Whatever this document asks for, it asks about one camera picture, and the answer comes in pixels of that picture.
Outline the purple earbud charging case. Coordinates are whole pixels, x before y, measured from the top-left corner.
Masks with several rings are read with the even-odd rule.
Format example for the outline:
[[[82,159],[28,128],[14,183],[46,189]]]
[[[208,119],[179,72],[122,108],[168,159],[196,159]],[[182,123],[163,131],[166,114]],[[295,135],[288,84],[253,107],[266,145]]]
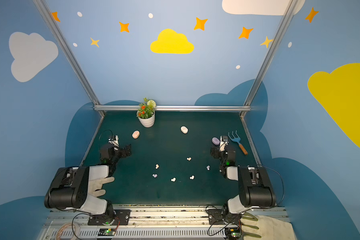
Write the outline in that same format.
[[[216,138],[216,137],[213,137],[213,138],[212,138],[212,143],[213,143],[214,145],[216,145],[216,146],[219,146],[219,145],[220,145],[220,140],[219,140],[218,138]]]

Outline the white earbud charging case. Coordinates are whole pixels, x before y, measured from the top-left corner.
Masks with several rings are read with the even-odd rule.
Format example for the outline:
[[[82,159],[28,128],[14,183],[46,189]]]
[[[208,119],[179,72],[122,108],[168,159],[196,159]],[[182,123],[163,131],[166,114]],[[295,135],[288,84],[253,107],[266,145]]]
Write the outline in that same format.
[[[183,134],[187,134],[188,133],[188,128],[187,127],[185,127],[185,126],[181,126],[181,132],[183,133]]]

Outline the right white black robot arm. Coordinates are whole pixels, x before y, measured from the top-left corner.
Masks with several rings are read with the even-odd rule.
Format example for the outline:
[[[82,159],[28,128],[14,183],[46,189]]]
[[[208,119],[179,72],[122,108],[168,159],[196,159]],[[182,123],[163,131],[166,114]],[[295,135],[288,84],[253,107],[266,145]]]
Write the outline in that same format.
[[[211,147],[211,156],[220,160],[219,172],[238,182],[238,195],[229,199],[221,209],[206,210],[209,223],[237,223],[238,218],[251,208],[275,207],[276,195],[267,170],[263,166],[241,167],[236,165],[236,151],[231,146]]]

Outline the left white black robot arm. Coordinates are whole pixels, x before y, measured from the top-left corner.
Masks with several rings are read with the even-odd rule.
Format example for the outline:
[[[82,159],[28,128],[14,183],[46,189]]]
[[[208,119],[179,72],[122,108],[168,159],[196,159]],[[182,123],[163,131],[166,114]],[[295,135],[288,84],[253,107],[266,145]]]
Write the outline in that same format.
[[[126,226],[130,210],[115,210],[103,185],[112,183],[117,163],[132,154],[132,146],[123,148],[108,143],[101,150],[96,166],[66,167],[57,170],[45,196],[44,205],[59,211],[78,211],[89,215],[89,226]]]

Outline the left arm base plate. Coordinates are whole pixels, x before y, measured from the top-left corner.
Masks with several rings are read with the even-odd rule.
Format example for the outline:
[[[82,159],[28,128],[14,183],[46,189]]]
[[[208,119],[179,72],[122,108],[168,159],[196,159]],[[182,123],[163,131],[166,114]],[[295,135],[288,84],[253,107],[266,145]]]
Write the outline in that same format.
[[[91,216],[88,221],[89,226],[126,226],[129,223],[131,210],[116,209],[113,213]]]

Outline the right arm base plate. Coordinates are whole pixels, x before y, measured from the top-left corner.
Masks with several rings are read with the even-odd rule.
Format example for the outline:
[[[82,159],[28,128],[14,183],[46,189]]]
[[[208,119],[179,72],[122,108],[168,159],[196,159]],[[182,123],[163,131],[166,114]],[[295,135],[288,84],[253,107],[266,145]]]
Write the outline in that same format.
[[[238,225],[242,216],[240,214],[232,214],[226,209],[207,209],[206,212],[210,225]]]

